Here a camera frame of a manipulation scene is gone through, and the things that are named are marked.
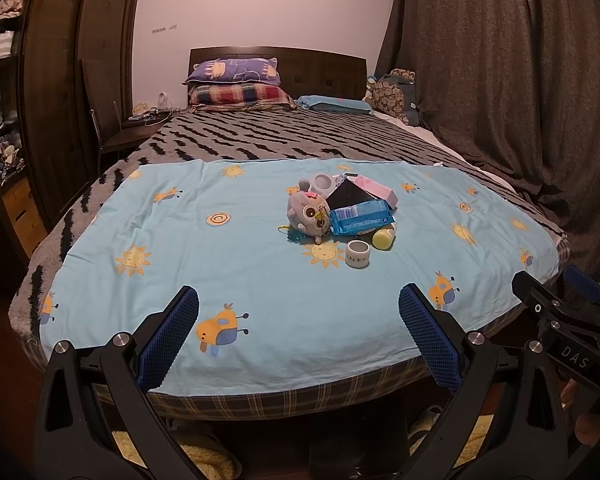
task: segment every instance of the wall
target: wall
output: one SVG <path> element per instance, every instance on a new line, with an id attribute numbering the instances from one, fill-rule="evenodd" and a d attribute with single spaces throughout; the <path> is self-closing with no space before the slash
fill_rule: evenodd
<path id="1" fill-rule="evenodd" d="M 372 73 L 393 0 L 138 0 L 133 102 L 161 91 L 186 106 L 189 50 L 204 46 L 289 46 L 366 59 Z M 152 30 L 165 27 L 163 32 Z"/>

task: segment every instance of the plush owl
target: plush owl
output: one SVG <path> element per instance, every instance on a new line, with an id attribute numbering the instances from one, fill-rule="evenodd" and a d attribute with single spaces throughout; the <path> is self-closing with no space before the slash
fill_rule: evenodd
<path id="1" fill-rule="evenodd" d="M 309 186 L 307 179 L 300 179 L 300 191 L 293 193 L 286 203 L 286 217 L 291 227 L 314 237 L 315 243 L 320 244 L 331 227 L 331 210 L 323 197 L 309 191 Z"/>

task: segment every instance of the barcode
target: barcode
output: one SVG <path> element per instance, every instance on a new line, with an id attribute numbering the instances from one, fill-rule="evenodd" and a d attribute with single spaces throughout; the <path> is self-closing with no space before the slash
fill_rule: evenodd
<path id="1" fill-rule="evenodd" d="M 338 220 L 346 220 L 347 218 L 355 218 L 358 216 L 358 208 L 357 206 L 343 207 L 341 209 L 336 209 L 336 218 Z"/>

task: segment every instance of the textured blue pad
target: textured blue pad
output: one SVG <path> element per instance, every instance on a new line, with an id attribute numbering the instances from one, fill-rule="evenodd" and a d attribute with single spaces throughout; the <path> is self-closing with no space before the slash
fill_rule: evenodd
<path id="1" fill-rule="evenodd" d="M 409 285 L 400 291 L 398 310 L 436 383 L 455 393 L 462 382 L 458 352 Z"/>
<path id="2" fill-rule="evenodd" d="M 572 265 L 564 269 L 563 276 L 565 281 L 575 288 L 585 300 L 591 304 L 600 304 L 600 285 L 596 280 Z"/>
<path id="3" fill-rule="evenodd" d="M 144 347 L 138 359 L 136 379 L 144 393 L 162 384 L 198 318 L 199 308 L 198 294 L 190 288 Z"/>

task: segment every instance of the yellow cylinder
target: yellow cylinder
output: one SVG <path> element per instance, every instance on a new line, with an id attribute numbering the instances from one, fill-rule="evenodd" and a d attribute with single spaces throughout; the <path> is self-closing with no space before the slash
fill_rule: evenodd
<path id="1" fill-rule="evenodd" d="M 394 238 L 395 223 L 379 228 L 378 231 L 374 233 L 373 238 L 371 238 L 371 242 L 376 249 L 386 251 L 391 248 L 391 244 L 394 243 Z"/>

